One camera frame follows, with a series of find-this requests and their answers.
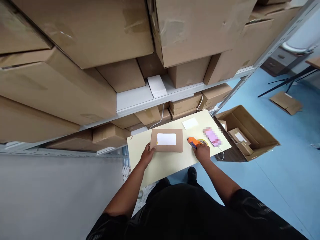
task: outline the gray wall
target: gray wall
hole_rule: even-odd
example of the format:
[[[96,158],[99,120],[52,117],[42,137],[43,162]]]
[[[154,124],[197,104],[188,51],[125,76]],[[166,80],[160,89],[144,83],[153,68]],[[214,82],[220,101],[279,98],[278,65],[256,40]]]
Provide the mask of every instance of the gray wall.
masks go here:
[[[0,156],[0,239],[85,239],[122,185],[123,160]]]

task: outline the foot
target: foot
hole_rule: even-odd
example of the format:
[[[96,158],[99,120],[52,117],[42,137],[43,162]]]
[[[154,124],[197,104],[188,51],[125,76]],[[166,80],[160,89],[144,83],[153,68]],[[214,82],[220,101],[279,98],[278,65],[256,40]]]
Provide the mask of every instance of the foot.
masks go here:
[[[197,181],[197,171],[194,167],[188,169],[188,181]]]

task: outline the floor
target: floor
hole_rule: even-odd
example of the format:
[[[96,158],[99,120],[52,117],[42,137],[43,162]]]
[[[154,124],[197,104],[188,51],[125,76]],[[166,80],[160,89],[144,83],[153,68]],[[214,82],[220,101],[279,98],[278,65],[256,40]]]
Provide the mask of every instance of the floor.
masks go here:
[[[221,111],[243,105],[280,143],[259,158],[246,163],[216,162],[227,175],[247,189],[308,239],[320,239],[320,95],[306,85],[292,86],[288,94],[303,104],[303,111],[290,116],[269,101],[286,87],[257,98],[276,86],[274,78],[258,69]],[[229,82],[234,87],[238,81]],[[194,165],[198,182],[221,202],[200,163]],[[186,182],[187,169],[171,176],[172,184]]]

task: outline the pink phone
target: pink phone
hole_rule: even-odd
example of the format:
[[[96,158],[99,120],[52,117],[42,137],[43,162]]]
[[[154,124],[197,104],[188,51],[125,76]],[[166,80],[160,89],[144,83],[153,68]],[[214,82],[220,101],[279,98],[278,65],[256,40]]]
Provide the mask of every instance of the pink phone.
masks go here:
[[[204,129],[203,133],[207,136],[214,147],[218,147],[221,145],[220,139],[211,128]]]

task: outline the person's right hand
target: person's right hand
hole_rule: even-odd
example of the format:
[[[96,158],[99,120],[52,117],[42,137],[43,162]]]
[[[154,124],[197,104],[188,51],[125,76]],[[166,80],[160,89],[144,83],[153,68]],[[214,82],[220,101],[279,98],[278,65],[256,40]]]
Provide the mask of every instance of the person's right hand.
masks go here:
[[[210,147],[204,144],[198,144],[197,149],[193,148],[193,152],[199,162],[210,161]]]

